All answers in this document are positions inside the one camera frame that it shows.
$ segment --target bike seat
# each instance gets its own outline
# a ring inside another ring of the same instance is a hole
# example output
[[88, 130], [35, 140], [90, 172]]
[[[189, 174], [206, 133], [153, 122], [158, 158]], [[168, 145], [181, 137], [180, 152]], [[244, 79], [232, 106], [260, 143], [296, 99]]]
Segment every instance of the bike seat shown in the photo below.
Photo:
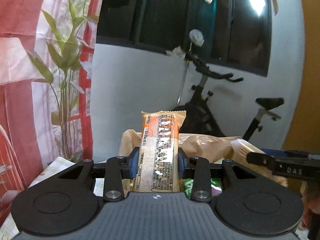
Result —
[[256, 102], [266, 110], [274, 109], [284, 104], [283, 98], [257, 98]]

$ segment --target orange snack wrapper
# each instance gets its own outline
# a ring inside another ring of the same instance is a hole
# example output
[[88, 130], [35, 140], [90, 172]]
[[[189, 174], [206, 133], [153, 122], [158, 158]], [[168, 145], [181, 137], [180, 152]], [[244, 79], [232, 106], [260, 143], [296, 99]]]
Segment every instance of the orange snack wrapper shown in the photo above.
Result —
[[185, 117], [186, 111], [142, 112], [138, 170], [132, 191], [179, 191], [179, 128]]

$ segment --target white wall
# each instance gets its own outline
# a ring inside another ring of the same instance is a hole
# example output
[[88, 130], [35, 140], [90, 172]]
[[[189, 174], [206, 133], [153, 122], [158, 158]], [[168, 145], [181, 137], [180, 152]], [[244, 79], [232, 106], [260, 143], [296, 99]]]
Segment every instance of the white wall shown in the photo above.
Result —
[[[258, 97], [284, 97], [274, 112], [282, 119], [263, 117], [263, 130], [250, 142], [279, 149], [288, 132], [298, 100], [304, 60], [304, 26], [301, 0], [278, 0], [279, 13], [272, 19], [272, 46], [268, 77], [212, 65], [220, 73], [243, 77], [240, 83], [208, 80], [204, 90], [221, 130], [243, 135], [257, 114]], [[92, 71], [91, 118], [95, 161], [117, 155], [122, 133], [141, 129], [141, 111], [171, 110], [177, 101], [184, 62], [137, 49], [97, 44]], [[190, 100], [191, 85], [201, 74], [190, 65], [181, 103]]]

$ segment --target window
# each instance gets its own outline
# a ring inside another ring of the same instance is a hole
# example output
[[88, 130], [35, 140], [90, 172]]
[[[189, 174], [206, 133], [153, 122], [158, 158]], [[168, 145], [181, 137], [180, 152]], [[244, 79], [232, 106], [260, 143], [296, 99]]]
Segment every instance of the window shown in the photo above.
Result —
[[188, 49], [196, 28], [205, 61], [267, 76], [270, 0], [103, 0], [97, 42], [160, 53]]

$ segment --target bike handlebar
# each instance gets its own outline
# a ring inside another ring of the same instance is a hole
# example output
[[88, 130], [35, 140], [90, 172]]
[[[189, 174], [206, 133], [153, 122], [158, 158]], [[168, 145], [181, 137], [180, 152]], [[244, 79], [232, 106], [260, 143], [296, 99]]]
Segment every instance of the bike handlebar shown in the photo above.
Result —
[[191, 51], [188, 51], [186, 54], [186, 59], [193, 61], [196, 65], [196, 71], [214, 78], [214, 79], [225, 79], [229, 82], [237, 83], [243, 81], [243, 78], [231, 79], [233, 77], [233, 73], [220, 74], [215, 71], [211, 71], [207, 64], [199, 57], [195, 56]]

